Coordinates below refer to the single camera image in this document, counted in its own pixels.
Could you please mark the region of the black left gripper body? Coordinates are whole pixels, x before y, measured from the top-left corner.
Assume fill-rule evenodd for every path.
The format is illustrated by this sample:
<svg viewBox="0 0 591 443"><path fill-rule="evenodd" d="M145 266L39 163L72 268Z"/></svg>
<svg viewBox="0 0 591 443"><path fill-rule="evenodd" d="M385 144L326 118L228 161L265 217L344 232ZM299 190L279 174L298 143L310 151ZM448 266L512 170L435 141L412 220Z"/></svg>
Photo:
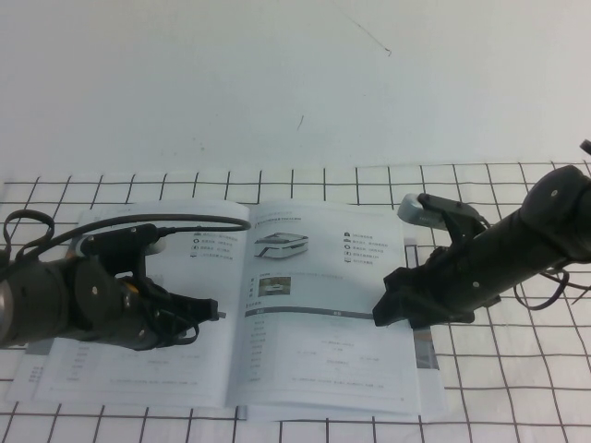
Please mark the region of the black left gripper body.
<svg viewBox="0 0 591 443"><path fill-rule="evenodd" d="M135 351L154 350L157 323L186 323L175 312L173 297L176 295L150 278L125 275L117 282L123 290L121 329L126 338L121 340L122 346Z"/></svg>

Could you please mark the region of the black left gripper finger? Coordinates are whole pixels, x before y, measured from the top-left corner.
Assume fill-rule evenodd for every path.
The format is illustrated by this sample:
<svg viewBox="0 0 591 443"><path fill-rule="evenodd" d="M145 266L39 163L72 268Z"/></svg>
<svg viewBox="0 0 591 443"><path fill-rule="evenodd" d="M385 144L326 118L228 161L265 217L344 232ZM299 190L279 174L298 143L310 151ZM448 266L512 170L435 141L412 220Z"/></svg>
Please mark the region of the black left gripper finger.
<svg viewBox="0 0 591 443"><path fill-rule="evenodd" d="M218 321L226 318L226 314L219 310L216 300L196 299L185 296L174 296L173 304L177 315L187 319L190 323L201 324L207 321Z"/></svg>
<svg viewBox="0 0 591 443"><path fill-rule="evenodd" d="M155 349L184 346L194 343L199 336L199 325L195 323L157 323Z"/></svg>

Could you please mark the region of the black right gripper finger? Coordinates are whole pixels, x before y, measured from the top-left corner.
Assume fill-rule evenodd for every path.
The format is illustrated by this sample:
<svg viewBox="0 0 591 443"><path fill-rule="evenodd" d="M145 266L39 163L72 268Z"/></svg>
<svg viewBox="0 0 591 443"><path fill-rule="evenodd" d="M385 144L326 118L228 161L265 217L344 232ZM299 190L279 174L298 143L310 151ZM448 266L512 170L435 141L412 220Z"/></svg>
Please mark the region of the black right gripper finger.
<svg viewBox="0 0 591 443"><path fill-rule="evenodd" d="M372 309L377 327L387 327L413 315L413 303L406 297L384 294Z"/></svg>
<svg viewBox="0 0 591 443"><path fill-rule="evenodd" d="M385 292L382 298L394 300L396 297L410 296L417 298L422 296L425 293L424 276L423 266L395 269L383 279Z"/></svg>

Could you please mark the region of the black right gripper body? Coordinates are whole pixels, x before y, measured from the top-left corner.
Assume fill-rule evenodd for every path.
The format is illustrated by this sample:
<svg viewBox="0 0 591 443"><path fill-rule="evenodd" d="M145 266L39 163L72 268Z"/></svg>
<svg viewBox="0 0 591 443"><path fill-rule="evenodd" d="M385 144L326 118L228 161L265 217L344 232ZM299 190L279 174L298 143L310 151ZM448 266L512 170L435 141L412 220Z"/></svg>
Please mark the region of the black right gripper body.
<svg viewBox="0 0 591 443"><path fill-rule="evenodd" d="M472 323L475 311L501 301L493 268L501 263L501 241L473 239L435 249L418 268L416 312L409 316L412 328L443 323Z"/></svg>

